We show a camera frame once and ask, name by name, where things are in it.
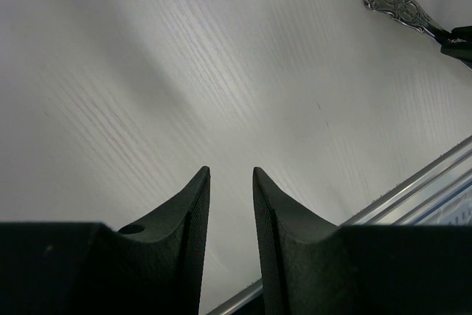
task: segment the screw hole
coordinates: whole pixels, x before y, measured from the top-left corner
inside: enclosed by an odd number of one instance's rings
[[[139,224],[130,224],[121,228],[118,232],[124,235],[137,234],[138,232],[144,232],[145,228]]]

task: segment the wood grain surface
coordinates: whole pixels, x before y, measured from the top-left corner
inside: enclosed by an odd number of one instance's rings
[[[471,95],[361,0],[0,0],[0,219],[118,228],[209,165],[205,314],[260,277],[255,165],[339,224],[470,136]]]

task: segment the white table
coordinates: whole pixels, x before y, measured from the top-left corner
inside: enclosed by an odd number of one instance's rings
[[[470,136],[471,98],[361,0],[0,0],[0,219],[117,228],[209,165],[205,314],[260,278],[255,165],[339,224]]]

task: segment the ornate utensil handle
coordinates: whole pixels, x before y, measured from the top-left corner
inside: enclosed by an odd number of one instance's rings
[[[390,16],[396,22],[411,27],[440,42],[453,41],[451,34],[444,30],[415,0],[364,0],[365,6]]]

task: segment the metal handle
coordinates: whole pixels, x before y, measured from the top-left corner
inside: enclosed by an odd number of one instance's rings
[[[396,22],[435,41],[443,43],[451,40],[451,34],[436,23],[415,0],[364,0],[364,5],[372,11],[387,14]]]

